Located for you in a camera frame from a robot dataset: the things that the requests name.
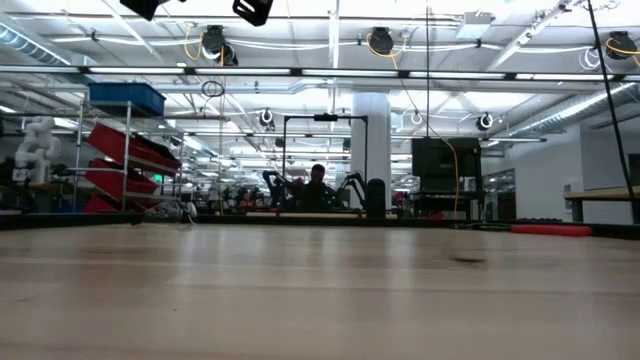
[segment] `person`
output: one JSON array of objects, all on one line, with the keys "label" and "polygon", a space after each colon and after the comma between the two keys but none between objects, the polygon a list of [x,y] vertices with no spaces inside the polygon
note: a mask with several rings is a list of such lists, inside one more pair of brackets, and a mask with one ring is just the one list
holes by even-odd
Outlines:
[{"label": "person", "polygon": [[333,190],[324,183],[324,166],[316,164],[311,168],[311,179],[304,185],[301,199],[296,202],[298,208],[304,211],[327,211],[332,207],[331,193]]}]

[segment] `black pole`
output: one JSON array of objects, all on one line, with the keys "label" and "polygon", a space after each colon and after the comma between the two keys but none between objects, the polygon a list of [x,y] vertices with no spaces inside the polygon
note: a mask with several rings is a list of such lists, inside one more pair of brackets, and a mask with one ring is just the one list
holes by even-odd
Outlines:
[{"label": "black pole", "polygon": [[616,144],[618,145],[618,155],[620,156],[620,165],[622,165],[622,174],[624,175],[624,181],[627,185],[627,191],[629,191],[629,199],[632,204],[635,204],[635,194],[633,192],[633,186],[631,185],[631,176],[629,175],[629,169],[627,169],[627,162],[624,156],[624,148],[622,146],[622,137],[620,136],[620,127],[618,126],[618,117],[616,116],[616,109],[613,103],[613,97],[611,96],[611,85],[609,84],[609,76],[607,76],[607,65],[604,62],[604,54],[602,52],[602,42],[600,41],[600,35],[598,34],[598,25],[596,24],[596,15],[591,5],[591,0],[587,0],[589,5],[589,15],[591,16],[591,25],[593,27],[593,35],[596,38],[596,48],[598,49],[598,56],[600,57],[600,68],[602,69],[602,76],[604,78],[604,87],[607,90],[607,100],[609,101],[609,112],[611,113],[611,122],[613,123],[613,130],[616,134]]},{"label": "black pole", "polygon": [[364,183],[369,183],[367,169],[369,168],[369,117],[363,116],[364,121]]},{"label": "black pole", "polygon": [[287,122],[289,121],[290,117],[289,116],[285,116],[284,117],[284,131],[283,131],[283,135],[284,135],[284,144],[282,145],[282,177],[285,178],[285,180],[287,179]]}]

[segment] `metal shelving rack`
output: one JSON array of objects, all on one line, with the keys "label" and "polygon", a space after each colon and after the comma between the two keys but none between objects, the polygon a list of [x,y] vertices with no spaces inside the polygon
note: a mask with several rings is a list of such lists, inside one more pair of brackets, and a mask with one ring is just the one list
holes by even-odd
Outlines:
[{"label": "metal shelving rack", "polygon": [[[84,116],[85,116],[85,109],[88,108],[92,108],[92,107],[96,107],[96,106],[109,106],[109,107],[126,107],[126,121],[125,121],[125,146],[124,146],[124,161],[123,161],[123,169],[119,170],[119,169],[93,169],[93,168],[80,168],[80,151],[82,149],[82,125],[84,122]],[[149,165],[152,165],[158,169],[162,169],[162,170],[170,170],[170,171],[175,171],[174,169],[170,169],[167,167],[163,167],[161,165],[157,165],[157,164],[152,164],[150,162],[147,162],[143,159],[140,158],[136,158],[136,157],[132,157],[129,156],[129,144],[130,144],[130,138],[131,138],[131,122],[132,122],[132,115],[133,115],[133,111],[136,111],[137,113],[142,113],[142,114],[147,114],[148,113],[144,110],[141,109],[137,106],[135,106],[132,102],[127,102],[127,103],[105,103],[105,102],[87,102],[87,101],[83,101],[80,104],[80,114],[78,117],[78,134],[76,137],[76,162],[75,162],[75,168],[70,169],[72,171],[75,172],[75,176],[74,176],[74,187],[73,187],[73,211],[76,211],[76,205],[77,205],[77,195],[78,195],[78,182],[80,180],[80,174],[81,173],[87,173],[87,172],[115,172],[115,173],[121,173],[123,174],[123,179],[122,179],[122,211],[126,210],[127,207],[127,197],[130,198],[141,198],[141,199],[156,199],[156,200],[175,200],[177,197],[179,197],[181,195],[181,187],[179,187],[178,190],[178,194],[176,197],[175,194],[175,188],[173,191],[172,196],[156,196],[156,195],[147,195],[147,194],[138,194],[138,193],[133,193],[133,192],[127,192],[127,178],[129,175],[129,160],[133,160],[135,162],[139,162],[139,163],[147,163]],[[148,115],[147,119],[156,119],[156,120],[163,120],[164,117],[162,116],[151,116]],[[183,151],[183,147],[184,147],[184,133],[179,133],[180,135],[180,163],[182,163],[183,157],[182,157],[182,151]],[[164,191],[164,176],[163,177],[163,187],[162,187],[162,191]],[[178,169],[178,172],[174,175],[174,184],[175,184],[175,180],[178,181],[182,181],[182,166]],[[104,190],[100,189],[98,186],[96,186],[97,189],[99,189],[103,194],[109,196],[110,198],[118,201],[117,199],[113,198],[112,196],[110,196],[108,193],[106,193]]]}]

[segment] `wooden workbench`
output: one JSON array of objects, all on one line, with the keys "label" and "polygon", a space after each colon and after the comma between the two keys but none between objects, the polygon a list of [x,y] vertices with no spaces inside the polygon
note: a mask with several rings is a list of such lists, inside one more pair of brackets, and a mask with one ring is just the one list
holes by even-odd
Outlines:
[{"label": "wooden workbench", "polygon": [[[461,264],[456,253],[486,260]],[[638,359],[640,243],[199,225],[0,233],[2,359]]]},{"label": "wooden workbench", "polygon": [[[633,206],[639,206],[640,186],[634,186],[633,192],[636,195],[636,203]],[[585,201],[620,201],[629,202],[629,189],[626,187],[607,188],[587,190],[577,193],[567,193],[564,198],[571,201],[571,210],[573,214],[573,222],[584,222],[584,202]]]}]

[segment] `wooden tabletop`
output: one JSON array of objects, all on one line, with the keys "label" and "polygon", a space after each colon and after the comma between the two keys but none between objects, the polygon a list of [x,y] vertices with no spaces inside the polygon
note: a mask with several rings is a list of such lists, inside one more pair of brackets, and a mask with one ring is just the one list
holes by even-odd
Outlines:
[{"label": "wooden tabletop", "polygon": [[596,238],[246,225],[7,231],[0,358],[636,360],[638,273],[640,242]]},{"label": "wooden tabletop", "polygon": [[[634,194],[640,194],[640,186],[634,186],[633,192]],[[580,198],[628,199],[629,190],[626,187],[596,189],[579,193],[567,193],[564,198],[568,200]]]}]

